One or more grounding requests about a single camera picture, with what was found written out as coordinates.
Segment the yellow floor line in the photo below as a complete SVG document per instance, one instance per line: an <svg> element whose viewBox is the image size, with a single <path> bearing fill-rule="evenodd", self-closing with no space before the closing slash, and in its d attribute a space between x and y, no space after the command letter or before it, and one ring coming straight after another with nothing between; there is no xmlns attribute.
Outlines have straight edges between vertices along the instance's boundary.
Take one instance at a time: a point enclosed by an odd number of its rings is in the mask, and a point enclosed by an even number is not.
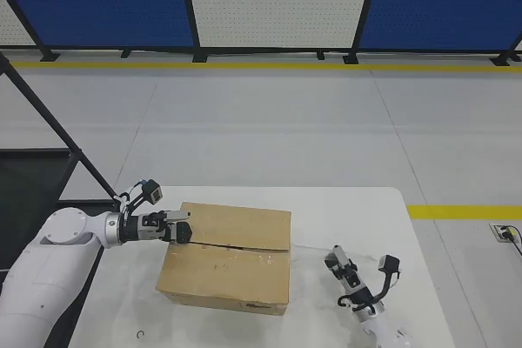
<svg viewBox="0 0 522 348"><path fill-rule="evenodd" d="M522 73L522 66L460 66L415 64L306 64L306 63L146 63L146 62L12 62L16 68L46 69L276 69L276 70L375 70L412 72Z"/></svg>
<svg viewBox="0 0 522 348"><path fill-rule="evenodd" d="M522 205L407 205L414 220L522 220Z"/></svg>

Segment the box lid flap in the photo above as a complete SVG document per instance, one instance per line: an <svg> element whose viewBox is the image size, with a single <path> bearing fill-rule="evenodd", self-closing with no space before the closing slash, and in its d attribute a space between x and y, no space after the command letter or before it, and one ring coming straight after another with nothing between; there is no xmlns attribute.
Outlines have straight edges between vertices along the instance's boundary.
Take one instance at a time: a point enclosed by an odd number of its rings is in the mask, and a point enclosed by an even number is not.
<svg viewBox="0 0 522 348"><path fill-rule="evenodd" d="M252 250L290 249L289 211L240 208L227 205L182 203L191 212L191 242Z"/></svg>

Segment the power outlet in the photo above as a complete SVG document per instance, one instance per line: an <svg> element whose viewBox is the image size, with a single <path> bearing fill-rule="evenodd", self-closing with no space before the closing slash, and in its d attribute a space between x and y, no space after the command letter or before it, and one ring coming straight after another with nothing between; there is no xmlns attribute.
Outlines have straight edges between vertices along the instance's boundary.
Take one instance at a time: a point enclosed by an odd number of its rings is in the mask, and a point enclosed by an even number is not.
<svg viewBox="0 0 522 348"><path fill-rule="evenodd" d="M519 242L519 236L514 232L514 229L508 227L506 224L489 224L489 227L491 227L491 231L499 243L511 243L508 238L503 237L503 232L505 232L506 229L514 236L514 243Z"/></svg>

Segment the black metal frame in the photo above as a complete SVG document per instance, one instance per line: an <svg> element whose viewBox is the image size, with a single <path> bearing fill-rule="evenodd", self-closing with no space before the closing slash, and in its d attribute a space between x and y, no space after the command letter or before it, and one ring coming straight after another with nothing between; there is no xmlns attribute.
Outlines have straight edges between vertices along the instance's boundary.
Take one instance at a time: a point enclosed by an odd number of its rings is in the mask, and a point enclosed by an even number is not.
<svg viewBox="0 0 522 348"><path fill-rule="evenodd" d="M356 53L359 50L359 43L362 41L362 35L364 34L365 22L367 21L367 16L369 15L369 9L371 8L371 0L364 0L364 5L362 6L362 11L359 14L358 27L356 28L356 33L354 34L354 42L351 44L350 51L347 56L342 57L345 61L345 64L358 64L358 58L356 57Z"/></svg>
<svg viewBox="0 0 522 348"><path fill-rule="evenodd" d="M8 0L8 5L16 14L16 17L21 22L22 26L27 30L27 33L31 37L31 39L35 42L37 48L43 53L43 58L41 58L41 62L54 62L60 57L59 53L53 53L49 47L45 46L41 38L37 35L31 24L29 23L29 19L24 15L23 11L17 4L16 0Z"/></svg>
<svg viewBox="0 0 522 348"><path fill-rule="evenodd" d="M497 66L509 66L510 64L507 62L508 58L512 59L513 62L521 62L522 60L515 53L515 50L521 41L522 31L520 31L519 35L514 39L514 42L508 50L501 53L498 57L490 58L490 60Z"/></svg>
<svg viewBox="0 0 522 348"><path fill-rule="evenodd" d="M31 105L37 110L44 121L58 134L58 136L64 141L71 152L77 155L79 161L89 171L89 173L98 181L103 189L109 194L110 197L114 198L117 194L106 182L106 179L98 172L95 165L93 165L89 158L84 152L77 146L76 142L70 137L68 132L62 127L62 125L54 118L48 108L43 104L41 99L35 94L31 87L23 80L19 73L10 64L10 61L0 52L0 76L5 74L10 81L21 91L23 96L29 101Z"/></svg>

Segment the cardboard box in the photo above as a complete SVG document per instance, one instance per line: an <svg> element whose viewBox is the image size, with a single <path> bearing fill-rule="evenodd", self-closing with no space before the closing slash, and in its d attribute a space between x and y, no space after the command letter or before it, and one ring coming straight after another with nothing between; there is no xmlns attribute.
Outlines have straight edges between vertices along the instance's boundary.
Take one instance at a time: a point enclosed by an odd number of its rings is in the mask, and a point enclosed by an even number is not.
<svg viewBox="0 0 522 348"><path fill-rule="evenodd" d="M191 243L171 245L157 290L182 305L283 315L290 283L289 211L183 203Z"/></svg>

